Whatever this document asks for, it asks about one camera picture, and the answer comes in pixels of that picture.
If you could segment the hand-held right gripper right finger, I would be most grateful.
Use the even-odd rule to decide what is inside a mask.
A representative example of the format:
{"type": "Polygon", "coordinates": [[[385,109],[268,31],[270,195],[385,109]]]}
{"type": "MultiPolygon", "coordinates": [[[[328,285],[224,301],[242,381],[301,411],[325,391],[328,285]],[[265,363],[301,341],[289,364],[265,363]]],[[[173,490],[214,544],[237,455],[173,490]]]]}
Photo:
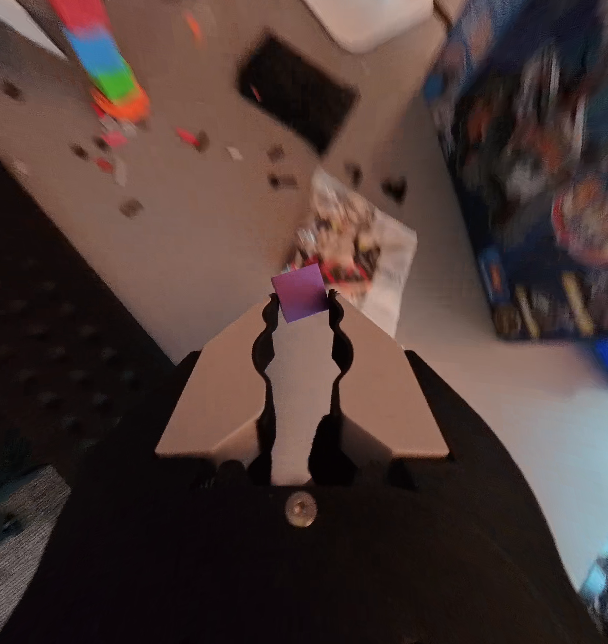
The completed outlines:
{"type": "Polygon", "coordinates": [[[359,471],[384,478],[408,461],[444,462],[450,450],[405,351],[337,291],[328,294],[332,382],[309,473],[320,486],[348,486],[359,471]]]}

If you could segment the clear plastic parts bag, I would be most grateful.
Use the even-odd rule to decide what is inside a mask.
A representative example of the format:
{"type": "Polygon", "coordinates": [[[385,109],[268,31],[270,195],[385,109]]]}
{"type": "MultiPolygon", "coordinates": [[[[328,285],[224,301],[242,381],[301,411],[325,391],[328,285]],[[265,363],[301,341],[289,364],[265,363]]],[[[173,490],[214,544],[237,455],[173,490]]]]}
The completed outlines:
{"type": "Polygon", "coordinates": [[[396,336],[417,234],[318,167],[282,272],[317,264],[327,289],[396,336]]]}

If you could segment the green foam cube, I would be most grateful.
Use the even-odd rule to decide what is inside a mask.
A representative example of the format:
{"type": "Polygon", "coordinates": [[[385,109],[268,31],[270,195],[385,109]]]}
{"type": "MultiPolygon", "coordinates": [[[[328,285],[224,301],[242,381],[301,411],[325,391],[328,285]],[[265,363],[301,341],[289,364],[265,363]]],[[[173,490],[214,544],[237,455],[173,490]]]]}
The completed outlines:
{"type": "Polygon", "coordinates": [[[100,69],[90,75],[97,90],[111,103],[125,101],[137,88],[137,82],[127,62],[111,69],[100,69]]]}

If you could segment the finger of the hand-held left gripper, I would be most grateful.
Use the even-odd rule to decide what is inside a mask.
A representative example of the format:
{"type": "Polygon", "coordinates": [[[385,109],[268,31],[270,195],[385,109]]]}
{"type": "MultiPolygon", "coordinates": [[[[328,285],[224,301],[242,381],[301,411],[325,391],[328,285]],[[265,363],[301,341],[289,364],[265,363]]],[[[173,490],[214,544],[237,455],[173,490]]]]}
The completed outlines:
{"type": "Polygon", "coordinates": [[[41,49],[61,60],[67,60],[64,52],[18,1],[0,1],[0,21],[41,49]]]}

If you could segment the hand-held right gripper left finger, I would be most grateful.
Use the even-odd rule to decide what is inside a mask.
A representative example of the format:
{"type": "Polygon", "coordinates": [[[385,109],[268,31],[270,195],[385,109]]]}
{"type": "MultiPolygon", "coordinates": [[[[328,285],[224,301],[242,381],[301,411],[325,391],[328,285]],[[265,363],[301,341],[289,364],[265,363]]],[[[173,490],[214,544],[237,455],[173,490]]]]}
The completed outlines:
{"type": "Polygon", "coordinates": [[[271,483],[276,414],[267,368],[275,357],[276,294],[252,306],[202,349],[155,447],[158,457],[238,461],[271,483]]]}

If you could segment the blue robot kit box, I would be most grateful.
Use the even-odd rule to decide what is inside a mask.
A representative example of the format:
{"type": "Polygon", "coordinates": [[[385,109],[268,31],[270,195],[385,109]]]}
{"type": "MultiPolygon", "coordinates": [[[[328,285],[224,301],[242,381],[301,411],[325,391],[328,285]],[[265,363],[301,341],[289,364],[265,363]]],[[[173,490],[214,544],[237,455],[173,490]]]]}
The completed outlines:
{"type": "Polygon", "coordinates": [[[608,1],[465,1],[423,91],[497,336],[608,339],[608,1]]]}

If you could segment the purple foam cube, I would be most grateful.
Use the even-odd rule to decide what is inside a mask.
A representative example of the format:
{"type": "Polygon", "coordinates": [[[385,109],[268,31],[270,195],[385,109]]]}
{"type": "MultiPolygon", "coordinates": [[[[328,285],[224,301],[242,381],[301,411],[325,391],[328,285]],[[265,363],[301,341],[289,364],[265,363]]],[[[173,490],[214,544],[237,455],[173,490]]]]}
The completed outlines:
{"type": "Polygon", "coordinates": [[[274,276],[271,284],[287,323],[329,310],[328,294],[318,263],[274,276]]]}

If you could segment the red foam cube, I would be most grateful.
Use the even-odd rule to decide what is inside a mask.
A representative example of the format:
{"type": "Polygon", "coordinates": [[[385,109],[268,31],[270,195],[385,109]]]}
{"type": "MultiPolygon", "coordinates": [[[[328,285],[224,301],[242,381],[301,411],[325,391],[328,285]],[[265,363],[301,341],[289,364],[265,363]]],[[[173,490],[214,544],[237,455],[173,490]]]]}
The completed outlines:
{"type": "Polygon", "coordinates": [[[61,24],[74,33],[109,31],[110,20],[103,1],[48,1],[61,24]]]}

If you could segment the orange gear wheel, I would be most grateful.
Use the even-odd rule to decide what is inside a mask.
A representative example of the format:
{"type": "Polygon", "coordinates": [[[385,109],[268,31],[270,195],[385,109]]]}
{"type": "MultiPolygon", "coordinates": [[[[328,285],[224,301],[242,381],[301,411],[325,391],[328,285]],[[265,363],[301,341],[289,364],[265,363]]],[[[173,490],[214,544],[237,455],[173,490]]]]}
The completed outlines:
{"type": "Polygon", "coordinates": [[[91,88],[90,93],[97,109],[115,120],[126,120],[137,124],[147,120],[149,117],[150,100],[145,90],[138,83],[132,92],[116,102],[109,101],[95,87],[91,88]]]}

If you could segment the black perforated building plate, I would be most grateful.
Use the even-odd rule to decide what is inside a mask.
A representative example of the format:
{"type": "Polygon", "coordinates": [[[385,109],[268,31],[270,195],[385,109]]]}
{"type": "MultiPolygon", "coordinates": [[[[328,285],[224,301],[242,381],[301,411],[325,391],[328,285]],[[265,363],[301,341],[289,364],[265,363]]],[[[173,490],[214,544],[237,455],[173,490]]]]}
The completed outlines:
{"type": "Polygon", "coordinates": [[[274,32],[265,31],[240,63],[236,89],[324,157],[359,101],[341,83],[274,32]]]}

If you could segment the blue foam cube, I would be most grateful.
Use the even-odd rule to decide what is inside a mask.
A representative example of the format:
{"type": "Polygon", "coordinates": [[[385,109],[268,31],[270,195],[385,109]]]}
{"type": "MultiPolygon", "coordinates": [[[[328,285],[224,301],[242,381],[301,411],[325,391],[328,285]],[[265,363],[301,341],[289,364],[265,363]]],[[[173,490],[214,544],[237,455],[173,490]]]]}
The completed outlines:
{"type": "Polygon", "coordinates": [[[103,25],[80,30],[65,27],[64,33],[90,76],[114,74],[124,69],[124,61],[114,36],[103,25]]]}

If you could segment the small orange bush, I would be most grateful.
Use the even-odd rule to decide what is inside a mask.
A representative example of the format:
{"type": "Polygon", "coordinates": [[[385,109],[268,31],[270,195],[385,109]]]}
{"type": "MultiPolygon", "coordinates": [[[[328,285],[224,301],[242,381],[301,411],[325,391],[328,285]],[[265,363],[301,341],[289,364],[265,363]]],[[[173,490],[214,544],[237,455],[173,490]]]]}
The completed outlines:
{"type": "Polygon", "coordinates": [[[205,36],[203,34],[200,23],[197,21],[192,11],[185,10],[183,13],[183,18],[193,36],[195,44],[199,47],[203,46],[205,43],[205,36]]]}

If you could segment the white booklet stand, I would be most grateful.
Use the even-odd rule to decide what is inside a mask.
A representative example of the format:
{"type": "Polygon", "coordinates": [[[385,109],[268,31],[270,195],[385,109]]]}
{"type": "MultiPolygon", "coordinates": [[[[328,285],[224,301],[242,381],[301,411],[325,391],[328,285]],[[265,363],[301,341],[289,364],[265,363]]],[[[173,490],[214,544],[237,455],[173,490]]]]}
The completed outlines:
{"type": "Polygon", "coordinates": [[[423,24],[433,1],[303,1],[318,23],[343,50],[368,53],[423,24]]]}

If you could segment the black perforated pad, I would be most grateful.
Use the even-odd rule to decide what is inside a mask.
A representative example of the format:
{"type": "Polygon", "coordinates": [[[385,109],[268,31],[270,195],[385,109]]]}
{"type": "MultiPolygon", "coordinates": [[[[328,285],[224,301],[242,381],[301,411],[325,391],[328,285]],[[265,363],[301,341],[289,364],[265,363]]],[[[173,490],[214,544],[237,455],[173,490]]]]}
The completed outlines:
{"type": "Polygon", "coordinates": [[[0,161],[0,413],[71,486],[174,365],[0,161]]]}

